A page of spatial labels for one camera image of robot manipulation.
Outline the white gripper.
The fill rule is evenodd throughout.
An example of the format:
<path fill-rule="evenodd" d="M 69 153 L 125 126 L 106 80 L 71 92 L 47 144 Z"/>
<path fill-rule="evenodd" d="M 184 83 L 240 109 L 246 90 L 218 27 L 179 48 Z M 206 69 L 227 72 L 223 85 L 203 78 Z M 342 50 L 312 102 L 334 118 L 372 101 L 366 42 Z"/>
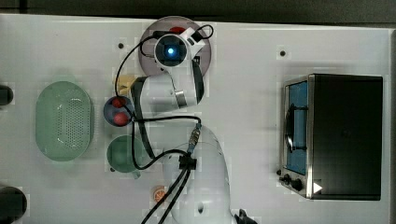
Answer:
<path fill-rule="evenodd" d="M 205 46 L 203 36 L 191 27 L 187 28 L 180 38 L 182 41 L 180 53 L 184 60 L 192 59 Z"/>

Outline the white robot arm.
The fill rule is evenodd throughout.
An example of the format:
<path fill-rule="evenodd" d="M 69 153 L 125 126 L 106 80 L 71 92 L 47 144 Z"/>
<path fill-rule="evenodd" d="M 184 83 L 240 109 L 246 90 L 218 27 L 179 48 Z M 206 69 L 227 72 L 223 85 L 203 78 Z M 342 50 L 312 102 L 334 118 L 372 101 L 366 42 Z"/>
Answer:
<path fill-rule="evenodd" d="M 152 59 L 162 72 L 140 77 L 131 88 L 134 122 L 142 144 L 154 162 L 163 164 L 168 185 L 144 222 L 164 203 L 168 206 L 158 224 L 236 224 L 230 209 L 230 183 L 226 161 L 217 137 L 193 115 L 177 115 L 198 105 L 204 96 L 201 68 L 194 57 L 208 36 L 201 28 L 183 32 L 155 31 Z"/>

